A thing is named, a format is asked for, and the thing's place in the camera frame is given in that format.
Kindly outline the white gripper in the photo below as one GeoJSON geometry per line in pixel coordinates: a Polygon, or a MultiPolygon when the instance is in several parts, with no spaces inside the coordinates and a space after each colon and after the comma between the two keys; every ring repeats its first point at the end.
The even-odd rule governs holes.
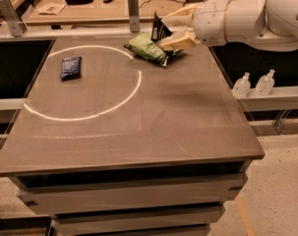
{"type": "Polygon", "coordinates": [[[163,18],[163,23],[182,28],[157,42],[163,51],[185,50],[200,42],[208,47],[222,46],[227,40],[224,32],[225,11],[228,0],[208,0],[197,6],[189,4],[163,18]]]}

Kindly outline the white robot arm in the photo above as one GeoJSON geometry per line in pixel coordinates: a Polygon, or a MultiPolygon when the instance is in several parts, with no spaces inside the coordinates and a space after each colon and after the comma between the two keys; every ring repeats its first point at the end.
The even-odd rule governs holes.
{"type": "Polygon", "coordinates": [[[157,44],[165,51],[245,43],[267,51],[298,49],[298,0],[207,0],[162,19],[176,32],[157,44]]]}

